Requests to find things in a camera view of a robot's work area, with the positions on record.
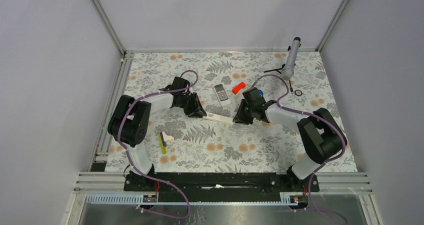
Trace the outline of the white rectangular stick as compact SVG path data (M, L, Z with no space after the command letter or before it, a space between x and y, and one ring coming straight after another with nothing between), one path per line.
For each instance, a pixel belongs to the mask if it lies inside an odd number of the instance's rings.
M206 116L203 116L204 119L210 120L210 121L215 121L215 122L220 122L220 123L225 123L228 125L233 125L233 119L227 116L222 116L219 114L214 114L214 113L210 113L207 112Z

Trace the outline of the white remote control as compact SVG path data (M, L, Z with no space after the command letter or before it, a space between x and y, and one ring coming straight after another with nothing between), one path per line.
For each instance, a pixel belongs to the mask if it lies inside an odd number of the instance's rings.
M217 96L218 102L222 107L229 106L231 104L230 98L222 84L215 85L213 89Z

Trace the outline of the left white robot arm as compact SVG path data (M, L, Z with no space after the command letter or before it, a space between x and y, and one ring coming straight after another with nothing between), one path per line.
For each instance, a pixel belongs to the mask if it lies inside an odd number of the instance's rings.
M189 118L206 117L207 113L198 95L190 91L192 86L188 80L176 76L172 84L157 92L138 99L124 94L118 100L107 132L124 148L131 170L137 174L135 182L144 191L155 185L155 177L149 173L153 163L142 145L148 132L150 115L162 110L181 108Z

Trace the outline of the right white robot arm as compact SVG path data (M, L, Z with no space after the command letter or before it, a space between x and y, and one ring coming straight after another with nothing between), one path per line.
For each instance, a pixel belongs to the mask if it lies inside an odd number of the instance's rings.
M333 116L325 108L310 113L283 107L275 100L266 101L255 87L243 92L236 124L251 125L254 120L280 124L299 132L305 155L287 170L287 186L301 190L307 178L335 155L346 150L347 139Z

